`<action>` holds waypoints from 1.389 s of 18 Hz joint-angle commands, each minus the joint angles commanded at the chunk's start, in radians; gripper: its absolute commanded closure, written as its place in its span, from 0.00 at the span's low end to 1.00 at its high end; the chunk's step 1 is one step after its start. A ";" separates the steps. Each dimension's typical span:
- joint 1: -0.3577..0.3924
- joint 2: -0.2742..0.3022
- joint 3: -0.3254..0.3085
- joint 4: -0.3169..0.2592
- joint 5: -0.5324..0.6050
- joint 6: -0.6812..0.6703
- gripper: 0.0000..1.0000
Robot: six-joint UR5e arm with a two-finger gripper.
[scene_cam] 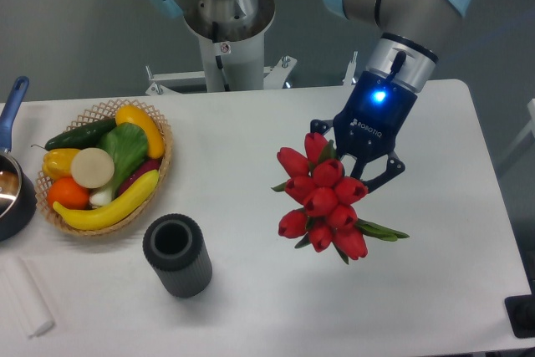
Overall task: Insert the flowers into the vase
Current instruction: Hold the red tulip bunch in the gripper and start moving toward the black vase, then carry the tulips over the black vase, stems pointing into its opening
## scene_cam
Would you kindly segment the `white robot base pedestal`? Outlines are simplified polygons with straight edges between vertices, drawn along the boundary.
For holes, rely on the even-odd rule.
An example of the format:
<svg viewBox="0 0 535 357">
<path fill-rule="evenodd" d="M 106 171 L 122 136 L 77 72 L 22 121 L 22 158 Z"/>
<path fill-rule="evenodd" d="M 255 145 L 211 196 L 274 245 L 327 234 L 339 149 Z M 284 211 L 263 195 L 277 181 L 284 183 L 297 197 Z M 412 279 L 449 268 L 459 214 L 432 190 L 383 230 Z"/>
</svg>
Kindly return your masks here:
<svg viewBox="0 0 535 357">
<path fill-rule="evenodd" d="M 273 66 L 263 66 L 263 36 L 241 42 L 212 43 L 199 37 L 203 70 L 153 74 L 145 67 L 149 87 L 146 94 L 225 92 L 253 89 L 289 89 L 298 61 L 282 56 Z"/>
</svg>

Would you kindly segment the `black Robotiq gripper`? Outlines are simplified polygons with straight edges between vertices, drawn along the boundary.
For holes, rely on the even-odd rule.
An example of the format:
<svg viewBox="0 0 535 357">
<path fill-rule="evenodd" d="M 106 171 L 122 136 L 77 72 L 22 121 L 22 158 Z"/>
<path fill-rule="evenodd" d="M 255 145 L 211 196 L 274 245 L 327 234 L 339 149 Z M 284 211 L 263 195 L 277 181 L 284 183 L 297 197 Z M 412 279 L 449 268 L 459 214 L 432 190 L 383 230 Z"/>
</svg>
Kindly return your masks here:
<svg viewBox="0 0 535 357">
<path fill-rule="evenodd" d="M 375 191 L 405 171 L 404 162 L 394 151 L 395 139 L 416 100 L 416 94 L 408 89 L 364 72 L 343 109 L 333 120 L 312 120 L 310 133 L 325 137 L 333 128 L 338 154 L 356 158 L 350 176 L 368 191 Z M 385 171 L 362 179 L 368 162 L 386 154 Z"/>
</svg>

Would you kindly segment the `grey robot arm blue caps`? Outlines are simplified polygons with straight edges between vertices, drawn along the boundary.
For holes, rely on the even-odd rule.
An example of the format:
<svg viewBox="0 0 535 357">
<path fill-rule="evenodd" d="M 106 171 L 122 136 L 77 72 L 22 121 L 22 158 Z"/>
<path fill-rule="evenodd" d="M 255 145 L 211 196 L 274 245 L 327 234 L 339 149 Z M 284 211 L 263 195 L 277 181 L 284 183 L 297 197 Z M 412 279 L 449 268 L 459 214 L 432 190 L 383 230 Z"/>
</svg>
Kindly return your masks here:
<svg viewBox="0 0 535 357">
<path fill-rule="evenodd" d="M 264 34 L 274 0 L 149 0 L 168 18 L 184 18 L 199 41 L 211 92 L 265 89 Z M 333 14 L 374 23 L 382 32 L 353 91 L 332 120 L 310 130 L 333 131 L 338 156 L 352 156 L 353 178 L 380 157 L 385 171 L 365 182 L 374 191 L 403 172 L 395 139 L 432 75 L 449 35 L 471 0 L 323 0 Z"/>
</svg>

